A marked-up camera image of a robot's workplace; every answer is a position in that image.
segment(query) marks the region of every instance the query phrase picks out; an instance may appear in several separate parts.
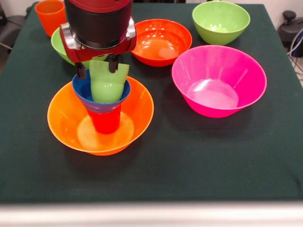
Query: red cup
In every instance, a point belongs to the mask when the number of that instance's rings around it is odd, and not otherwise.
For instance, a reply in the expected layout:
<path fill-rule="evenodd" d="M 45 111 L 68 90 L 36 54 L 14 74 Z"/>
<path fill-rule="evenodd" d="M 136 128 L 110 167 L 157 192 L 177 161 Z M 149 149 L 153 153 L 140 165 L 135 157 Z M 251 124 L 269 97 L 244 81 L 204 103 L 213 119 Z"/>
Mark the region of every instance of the red cup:
<path fill-rule="evenodd" d="M 115 132 L 120 125 L 121 104 L 114 110 L 107 113 L 96 113 L 86 109 L 97 132 L 102 134 L 111 134 Z"/>
<path fill-rule="evenodd" d="M 66 23 L 65 6 L 60 0 L 41 1 L 36 4 L 35 10 L 49 37 L 61 24 Z"/>

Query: orange cup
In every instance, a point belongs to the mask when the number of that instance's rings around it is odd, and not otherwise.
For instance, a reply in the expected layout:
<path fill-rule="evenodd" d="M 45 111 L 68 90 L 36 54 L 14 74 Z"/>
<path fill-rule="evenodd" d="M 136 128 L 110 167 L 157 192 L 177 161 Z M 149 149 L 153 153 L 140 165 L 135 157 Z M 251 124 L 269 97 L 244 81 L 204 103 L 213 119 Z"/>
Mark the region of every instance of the orange cup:
<path fill-rule="evenodd" d="M 65 6 L 60 0 L 44 0 L 36 4 L 35 10 L 49 37 L 61 24 L 66 23 Z"/>

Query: red bowl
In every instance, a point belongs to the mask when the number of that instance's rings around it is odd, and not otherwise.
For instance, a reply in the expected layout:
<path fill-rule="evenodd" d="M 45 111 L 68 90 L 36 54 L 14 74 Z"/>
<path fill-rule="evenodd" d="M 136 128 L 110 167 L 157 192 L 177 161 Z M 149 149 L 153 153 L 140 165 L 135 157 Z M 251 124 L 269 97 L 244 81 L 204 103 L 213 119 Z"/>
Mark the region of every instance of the red bowl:
<path fill-rule="evenodd" d="M 144 64 L 163 67 L 187 51 L 193 38 L 181 24 L 165 19 L 151 19 L 136 24 L 137 45 L 132 54 Z"/>

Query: bowl rim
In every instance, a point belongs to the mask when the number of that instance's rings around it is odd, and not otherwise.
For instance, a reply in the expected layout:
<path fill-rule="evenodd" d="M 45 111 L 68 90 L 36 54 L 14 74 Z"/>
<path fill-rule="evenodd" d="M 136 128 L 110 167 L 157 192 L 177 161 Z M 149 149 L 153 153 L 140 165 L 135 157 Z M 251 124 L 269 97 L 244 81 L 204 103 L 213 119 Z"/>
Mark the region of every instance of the bowl rim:
<path fill-rule="evenodd" d="M 87 72 L 89 72 L 89 78 L 90 78 L 90 69 L 85 69 L 85 72 L 86 72 L 86 76 L 88 76 L 88 75 L 87 75 Z M 94 105 L 94 104 L 96 104 L 96 103 L 97 103 L 98 105 L 108 105 L 108 106 L 120 104 L 120 103 L 122 103 L 123 101 L 125 101 L 125 100 L 129 97 L 129 95 L 130 95 L 130 93 L 131 93 L 131 91 L 132 91 L 131 83 L 129 82 L 128 77 L 127 77 L 126 80 L 125 80 L 125 82 L 126 82 L 126 83 L 128 84 L 128 86 L 129 86 L 129 93 L 127 94 L 127 96 L 125 96 L 124 98 L 119 99 L 118 101 L 113 102 L 113 103 L 98 103 L 98 102 L 92 102 L 92 101 L 90 101 L 90 100 L 88 100 L 88 99 L 82 97 L 82 96 L 75 90 L 73 84 L 74 84 L 74 82 L 75 82 L 77 79 L 78 79 L 78 77 L 77 77 L 77 74 L 76 74 L 76 75 L 72 78 L 72 80 L 71 80 L 72 90 L 74 91 L 74 93 L 77 95 L 77 97 L 78 97 L 81 101 L 84 101 L 84 102 L 89 103 L 89 104 L 92 104 L 92 105 Z"/>
<path fill-rule="evenodd" d="M 48 109 L 47 109 L 47 124 L 48 124 L 48 127 L 50 128 L 52 134 L 56 137 L 57 140 L 59 140 L 63 145 L 71 148 L 71 149 L 74 149 L 74 150 L 78 150 L 78 151 L 82 151 L 82 152 L 86 152 L 86 153 L 90 153 L 90 154 L 97 154 L 97 153 L 109 153 L 109 152 L 112 152 L 114 150 L 119 150 L 119 149 L 123 149 L 124 147 L 127 147 L 129 146 L 131 143 L 133 143 L 136 139 L 138 139 L 146 130 L 147 128 L 149 127 L 149 125 L 151 124 L 152 122 L 152 118 L 153 118 L 153 115 L 154 115 L 154 102 L 153 102 L 153 98 L 152 98 L 152 95 L 150 94 L 149 90 L 139 81 L 137 81 L 136 79 L 130 77 L 130 76 L 127 76 L 127 79 L 129 80 L 132 80 L 134 81 L 135 83 L 138 83 L 140 84 L 141 87 L 144 88 L 144 91 L 145 93 L 147 93 L 150 101 L 151 101 L 151 117 L 150 119 L 148 120 L 146 126 L 143 128 L 143 130 L 134 138 L 132 138 L 129 142 L 125 143 L 124 145 L 122 146 L 119 146 L 117 148 L 114 148 L 114 149 L 107 149 L 107 150 L 87 150 L 87 149 L 80 149 L 80 148 L 76 148 L 74 146 L 71 146 L 70 144 L 67 144 L 65 143 L 61 138 L 59 138 L 57 136 L 57 134 L 55 133 L 54 129 L 52 128 L 51 124 L 50 124 L 50 109 L 52 108 L 52 105 L 53 105 L 53 102 L 55 100 L 55 98 L 57 97 L 57 95 L 59 95 L 59 93 L 63 90 L 63 89 L 66 89 L 66 87 L 68 86 L 71 86 L 72 88 L 72 82 L 70 81 L 69 83 L 65 84 L 62 88 L 60 88 L 59 91 L 57 91 L 57 93 L 53 96 L 49 106 L 48 106 Z"/>
<path fill-rule="evenodd" d="M 184 52 L 186 52 L 187 50 L 190 49 L 191 45 L 193 44 L 193 36 L 191 35 L 190 31 L 182 24 L 176 22 L 176 21 L 173 21 L 173 20 L 169 20 L 169 19 L 162 19 L 162 18 L 153 18 L 153 19 L 147 19 L 147 20 L 142 20 L 142 21 L 139 21 L 135 24 L 138 25 L 140 23 L 146 23 L 146 22 L 149 22 L 149 21 L 155 21 L 155 20 L 158 20 L 158 21 L 166 21 L 166 22 L 170 22 L 172 24 L 175 24 L 177 26 L 180 26 L 180 27 L 183 27 L 186 31 L 186 33 L 189 35 L 190 37 L 190 43 L 188 45 L 188 47 L 185 48 Z M 178 56 L 180 56 L 180 54 L 177 56 L 177 57 L 173 57 L 173 58 L 167 58 L 167 59 L 154 59 L 154 58 L 145 58 L 145 57 L 142 57 L 141 55 L 138 55 L 134 52 L 134 49 L 131 51 L 131 53 L 135 56 L 138 56 L 139 58 L 143 58 L 143 59 L 147 59 L 147 60 L 151 60 L 151 61 L 170 61 L 172 59 L 176 59 Z"/>
<path fill-rule="evenodd" d="M 217 31 L 209 30 L 209 29 L 207 29 L 206 27 L 200 25 L 200 24 L 197 22 L 197 20 L 195 19 L 195 17 L 194 17 L 195 11 L 196 11 L 201 5 L 205 5 L 205 4 L 230 4 L 230 5 L 234 5 L 234 6 L 238 7 L 239 9 L 243 10 L 243 11 L 246 13 L 246 15 L 248 16 L 248 22 L 247 22 L 247 24 L 246 24 L 243 28 L 238 29 L 238 30 L 235 30 L 235 31 L 232 31 L 232 32 L 224 32 L 224 33 L 223 33 L 223 32 L 217 32 Z M 194 8 L 194 10 L 193 10 L 193 12 L 192 12 L 192 18 L 193 18 L 193 20 L 194 20 L 194 23 L 197 24 L 199 27 L 201 27 L 201 28 L 203 28 L 203 29 L 205 29 L 205 30 L 207 30 L 207 31 L 209 31 L 209 32 L 215 33 L 215 34 L 234 34 L 234 33 L 237 33 L 237 32 L 240 32 L 240 31 L 245 30 L 245 29 L 250 25 L 250 14 L 247 12 L 247 10 L 244 9 L 243 7 L 239 6 L 238 4 L 235 4 L 235 3 L 232 3 L 232 2 L 228 2 L 228 1 L 206 1 L 206 2 L 203 2 L 203 3 L 197 5 L 197 6 Z"/>
<path fill-rule="evenodd" d="M 263 88 L 262 92 L 258 95 L 258 97 L 257 97 L 254 101 L 252 101 L 252 102 L 250 102 L 250 103 L 248 103 L 248 104 L 246 104 L 246 105 L 237 106 L 237 107 L 235 107 L 235 108 L 225 108 L 225 109 L 222 109 L 222 108 L 213 108 L 213 107 L 209 107 L 209 106 L 206 106 L 206 105 L 202 105 L 202 104 L 199 104 L 197 101 L 193 100 L 192 98 L 188 97 L 188 95 L 187 95 L 186 93 L 184 93 L 184 91 L 182 91 L 182 90 L 179 88 L 179 86 L 177 85 L 177 83 L 176 83 L 176 81 L 175 81 L 175 77 L 174 77 L 174 71 L 175 71 L 175 69 L 174 69 L 174 68 L 175 68 L 175 66 L 176 66 L 176 62 L 178 61 L 178 58 L 180 58 L 183 54 L 187 54 L 187 53 L 189 53 L 189 52 L 191 52 L 191 51 L 194 51 L 194 50 L 196 50 L 196 49 L 205 49 L 205 48 L 222 48 L 222 49 L 229 49 L 229 50 L 232 50 L 232 51 L 235 51 L 235 52 L 239 52 L 240 54 L 243 54 L 243 55 L 245 55 L 246 57 L 250 58 L 250 59 L 258 66 L 258 68 L 261 69 L 262 76 L 263 76 L 264 82 L 265 82 L 264 88 Z M 265 91 L 266 91 L 266 89 L 267 89 L 267 77 L 266 77 L 266 73 L 265 73 L 263 67 L 260 65 L 259 62 L 257 62 L 256 59 L 254 59 L 254 58 L 251 57 L 249 54 L 247 54 L 247 53 L 245 53 L 245 52 L 243 52 L 243 51 L 240 51 L 240 50 L 238 50 L 238 49 L 235 49 L 235 48 L 232 48 L 232 47 L 229 47 L 229 46 L 222 46 L 222 45 L 203 45 L 203 46 L 194 47 L 194 48 L 192 48 L 192 49 L 190 49 L 190 50 L 188 50 L 188 51 L 182 53 L 178 58 L 176 59 L 176 61 L 174 62 L 174 64 L 172 65 L 172 68 L 171 68 L 171 76 L 172 76 L 172 80 L 173 80 L 175 86 L 176 86 L 177 89 L 181 92 L 181 94 L 182 94 L 183 96 L 185 96 L 186 98 L 188 98 L 188 99 L 191 100 L 192 102 L 197 103 L 197 104 L 202 105 L 202 106 L 205 106 L 205 107 L 207 107 L 207 108 L 216 109 L 216 110 L 240 110 L 240 109 L 243 109 L 243 108 L 245 108 L 245 107 L 248 107 L 248 106 L 253 105 L 254 103 L 256 103 L 259 99 L 262 98 L 262 96 L 264 95 L 264 93 L 265 93 Z"/>
<path fill-rule="evenodd" d="M 62 52 L 62 51 L 59 51 L 58 48 L 56 47 L 56 45 L 54 44 L 54 37 L 55 37 L 55 34 L 58 32 L 58 30 L 60 30 L 60 27 L 58 27 L 52 34 L 52 37 L 51 37 L 51 44 L 53 46 L 53 48 L 55 49 L 55 51 L 57 51 L 58 53 L 64 55 L 64 56 L 67 56 L 66 52 Z"/>

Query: orange bowl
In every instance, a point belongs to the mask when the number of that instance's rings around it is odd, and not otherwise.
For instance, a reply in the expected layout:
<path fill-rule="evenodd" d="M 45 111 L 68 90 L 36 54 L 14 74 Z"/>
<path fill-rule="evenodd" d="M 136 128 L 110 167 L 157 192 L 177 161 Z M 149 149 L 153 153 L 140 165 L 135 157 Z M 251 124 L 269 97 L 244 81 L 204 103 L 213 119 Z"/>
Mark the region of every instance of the orange bowl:
<path fill-rule="evenodd" d="M 132 54 L 144 64 L 163 67 L 187 51 L 193 38 L 181 24 L 165 19 L 151 19 L 136 24 L 137 44 Z"/>
<path fill-rule="evenodd" d="M 127 77 L 131 93 L 122 103 L 120 126 L 112 134 L 98 133 L 71 82 L 51 100 L 47 112 L 48 126 L 64 145 L 93 155 L 118 153 L 139 138 L 149 126 L 154 105 L 149 91 L 137 80 Z"/>

